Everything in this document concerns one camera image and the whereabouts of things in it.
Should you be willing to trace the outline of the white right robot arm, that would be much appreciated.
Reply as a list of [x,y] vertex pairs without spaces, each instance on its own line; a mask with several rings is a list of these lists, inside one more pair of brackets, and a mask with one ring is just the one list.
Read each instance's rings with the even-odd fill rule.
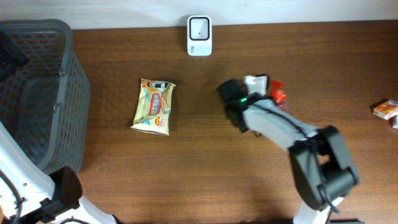
[[232,79],[217,92],[226,117],[242,132],[252,131],[283,149],[290,159],[302,203],[292,223],[331,223],[331,214],[360,182],[359,172],[339,130],[304,123],[267,93],[266,76]]

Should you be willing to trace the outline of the red Hacks candy bag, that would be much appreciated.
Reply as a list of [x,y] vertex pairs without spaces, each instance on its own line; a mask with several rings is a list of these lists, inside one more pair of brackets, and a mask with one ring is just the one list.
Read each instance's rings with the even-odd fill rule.
[[270,96],[274,99],[275,104],[279,109],[287,111],[287,95],[283,90],[284,84],[280,81],[271,81],[271,90],[269,92]]

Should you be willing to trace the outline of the yellow snack bag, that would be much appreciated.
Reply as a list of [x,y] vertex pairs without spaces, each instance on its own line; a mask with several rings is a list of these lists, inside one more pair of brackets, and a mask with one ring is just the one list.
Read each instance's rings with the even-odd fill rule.
[[172,92],[175,87],[172,82],[141,78],[139,100],[130,128],[168,136]]

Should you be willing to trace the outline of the teal tissue pack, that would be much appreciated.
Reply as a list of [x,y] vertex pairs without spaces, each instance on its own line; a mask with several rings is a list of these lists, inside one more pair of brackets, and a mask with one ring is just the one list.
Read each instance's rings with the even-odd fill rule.
[[392,127],[398,129],[398,116],[395,116],[392,122]]

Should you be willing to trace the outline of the orange snack pack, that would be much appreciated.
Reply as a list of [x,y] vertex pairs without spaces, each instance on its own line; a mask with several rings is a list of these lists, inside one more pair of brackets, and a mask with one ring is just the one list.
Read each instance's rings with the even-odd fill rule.
[[373,114],[382,119],[388,120],[397,116],[398,103],[388,100],[374,108]]

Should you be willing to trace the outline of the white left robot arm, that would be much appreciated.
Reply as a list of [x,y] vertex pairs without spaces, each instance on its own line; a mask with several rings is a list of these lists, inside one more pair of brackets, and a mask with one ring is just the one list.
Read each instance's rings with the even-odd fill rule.
[[12,223],[117,223],[84,195],[90,83],[65,31],[1,29],[1,207]]

